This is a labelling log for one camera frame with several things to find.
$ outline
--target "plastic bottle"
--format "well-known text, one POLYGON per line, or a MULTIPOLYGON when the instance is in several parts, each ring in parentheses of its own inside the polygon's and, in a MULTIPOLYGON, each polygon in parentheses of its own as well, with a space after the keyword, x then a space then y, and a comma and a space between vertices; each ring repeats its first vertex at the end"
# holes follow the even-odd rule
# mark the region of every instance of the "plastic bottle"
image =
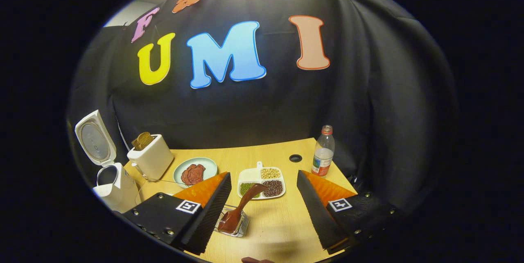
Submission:
POLYGON ((313 168, 311 173, 325 176, 328 173, 331 160, 335 153, 335 139, 333 138, 333 127, 325 125, 322 134, 315 144, 315 156, 313 157, 313 168))

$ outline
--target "white divided tray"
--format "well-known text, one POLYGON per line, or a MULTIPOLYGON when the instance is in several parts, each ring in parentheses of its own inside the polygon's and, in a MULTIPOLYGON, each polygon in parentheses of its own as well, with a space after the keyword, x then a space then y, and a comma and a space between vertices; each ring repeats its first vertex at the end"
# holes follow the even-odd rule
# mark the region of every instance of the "white divided tray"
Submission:
POLYGON ((253 200, 267 200, 268 198, 275 198, 279 196, 283 196, 283 194, 286 192, 286 184, 284 183, 284 177, 282 175, 282 171, 277 167, 262 167, 262 162, 257 162, 256 168, 248 168, 240 172, 238 174, 238 185, 237 185, 237 192, 238 196, 242 197, 240 194, 240 185, 243 183, 261 183, 264 184, 265 181, 269 180, 278 180, 282 182, 282 192, 279 195, 266 197, 264 196, 264 192, 260 193, 260 197, 253 198, 253 200), (273 168, 277 169, 280 172, 280 177, 273 178, 273 179, 262 179, 261 171, 265 168, 273 168))

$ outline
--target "blue letter m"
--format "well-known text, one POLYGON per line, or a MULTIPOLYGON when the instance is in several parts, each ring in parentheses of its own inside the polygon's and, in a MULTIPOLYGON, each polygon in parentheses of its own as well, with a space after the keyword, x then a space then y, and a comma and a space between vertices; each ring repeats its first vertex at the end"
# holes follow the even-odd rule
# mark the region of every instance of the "blue letter m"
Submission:
POLYGON ((223 82, 228 64, 233 57, 233 70, 230 78, 234 81, 260 79, 266 69, 258 62, 255 43, 256 21, 246 21, 231 27, 222 47, 208 34, 196 35, 187 41, 193 53, 193 80, 191 88, 204 88, 211 84, 206 74, 206 65, 218 82, 223 82))

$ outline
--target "colorful foam letter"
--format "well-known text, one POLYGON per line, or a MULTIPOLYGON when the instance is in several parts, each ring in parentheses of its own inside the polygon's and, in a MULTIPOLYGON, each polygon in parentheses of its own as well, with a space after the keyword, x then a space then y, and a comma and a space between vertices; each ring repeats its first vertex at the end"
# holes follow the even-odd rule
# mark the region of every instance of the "colorful foam letter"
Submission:
POLYGON ((289 21, 298 29, 300 51, 302 56, 296 66, 305 70, 318 70, 329 67, 330 61, 324 55, 320 26, 324 22, 319 18, 305 15, 294 15, 289 21))
POLYGON ((232 26, 220 47, 208 33, 198 34, 187 41, 193 53, 193 80, 191 88, 204 88, 211 84, 206 74, 206 65, 218 82, 223 82, 228 64, 233 58, 230 78, 234 81, 260 79, 266 68, 258 62, 255 31, 260 25, 246 21, 232 26))
POLYGON ((156 14, 159 10, 160 8, 156 7, 136 22, 135 36, 133 37, 133 39, 131 39, 131 43, 136 41, 136 39, 138 39, 139 37, 142 37, 142 35, 144 35, 144 27, 150 24, 151 19, 153 18, 152 15, 156 14))
POLYGON ((179 12, 182 9, 193 5, 194 3, 198 2, 199 0, 178 0, 176 2, 176 6, 173 8, 173 13, 179 12))
POLYGON ((144 84, 159 83, 167 76, 171 66, 171 40, 173 38, 174 33, 170 33, 158 39, 157 44, 160 45, 160 67, 156 71, 151 71, 149 59, 153 44, 150 43, 138 51, 138 69, 140 80, 144 84))

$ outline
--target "wooden table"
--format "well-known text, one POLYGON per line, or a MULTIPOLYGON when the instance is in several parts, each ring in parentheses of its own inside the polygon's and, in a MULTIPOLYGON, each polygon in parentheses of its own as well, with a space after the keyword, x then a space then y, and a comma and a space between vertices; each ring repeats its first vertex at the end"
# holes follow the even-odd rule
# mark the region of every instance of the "wooden table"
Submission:
MULTIPOLYGON (((244 169, 256 168, 258 161, 261 161, 263 166, 280 168, 286 183, 286 193, 283 196, 253 200, 246 205, 244 212, 251 218, 246 236, 230 237, 214 231, 206 252, 195 257, 214 263, 240 263, 243 257, 269 259, 275 263, 308 263, 339 254, 338 252, 329 255, 322 249, 302 196, 296 188, 298 170, 311 171, 315 143, 314 138, 308 138, 252 147, 172 150, 175 158, 161 180, 173 181, 174 170, 183 161, 199 156, 208 157, 217 164, 218 173, 231 173, 232 190, 226 202, 228 205, 237 206, 241 199, 236 190, 238 174, 244 169), (299 163, 290 161, 289 157, 292 154, 301 155, 303 160, 299 163)), ((139 187, 145 183, 144 178, 130 162, 125 168, 139 187)), ((325 178, 356 193, 334 163, 331 164, 325 178)), ((174 186, 177 187, 177 191, 182 190, 178 185, 174 186)))

